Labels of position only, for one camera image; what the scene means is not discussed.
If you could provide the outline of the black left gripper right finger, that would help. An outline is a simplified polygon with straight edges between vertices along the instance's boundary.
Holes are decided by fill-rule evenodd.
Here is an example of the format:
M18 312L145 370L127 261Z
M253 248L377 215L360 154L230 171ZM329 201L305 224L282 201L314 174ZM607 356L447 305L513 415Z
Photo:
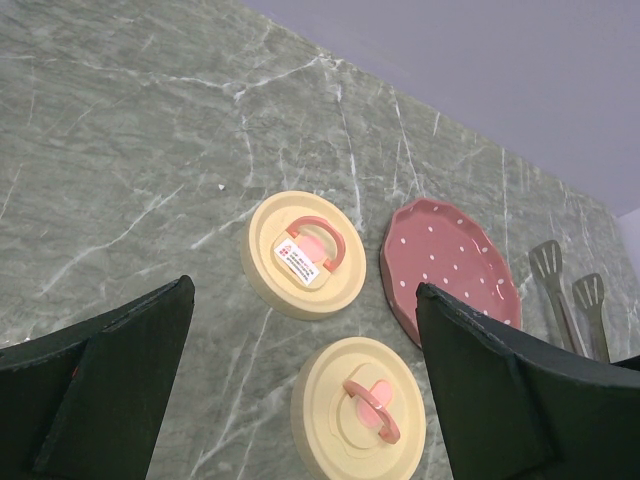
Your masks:
M601 363L416 290L432 395L456 479L636 479L639 359Z

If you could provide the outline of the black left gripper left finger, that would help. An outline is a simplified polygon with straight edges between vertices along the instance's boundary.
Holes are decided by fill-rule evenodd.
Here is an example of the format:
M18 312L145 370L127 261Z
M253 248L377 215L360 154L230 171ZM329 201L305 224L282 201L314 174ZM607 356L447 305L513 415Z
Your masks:
M2 349L2 478L145 478L193 311L183 275Z

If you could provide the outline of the steel food tongs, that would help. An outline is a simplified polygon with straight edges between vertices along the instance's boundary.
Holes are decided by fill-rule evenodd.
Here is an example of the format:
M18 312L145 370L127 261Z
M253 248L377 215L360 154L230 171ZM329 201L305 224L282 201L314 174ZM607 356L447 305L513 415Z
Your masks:
M573 318L562 287L563 257L559 243L552 239L535 246L528 254L533 276L546 291L565 349L587 356L580 327ZM603 325L605 289L599 273L587 274L572 284L576 306L585 315L593 349L592 358L609 363L609 349Z

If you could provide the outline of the cream lid pink handle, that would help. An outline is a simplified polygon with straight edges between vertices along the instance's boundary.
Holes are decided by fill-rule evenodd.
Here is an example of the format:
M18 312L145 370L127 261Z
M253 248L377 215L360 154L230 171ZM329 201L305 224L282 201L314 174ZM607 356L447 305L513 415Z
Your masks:
M324 346L302 366L290 407L297 451L316 479L408 479L427 431L409 367L366 337Z

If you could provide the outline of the cream lid with label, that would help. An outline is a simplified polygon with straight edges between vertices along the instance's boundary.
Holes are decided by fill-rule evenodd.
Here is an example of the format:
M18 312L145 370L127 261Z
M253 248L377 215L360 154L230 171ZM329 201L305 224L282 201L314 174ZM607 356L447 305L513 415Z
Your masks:
M366 277L364 246L350 220L331 202L304 191L264 200L245 226L240 253L256 293L299 320L343 310Z

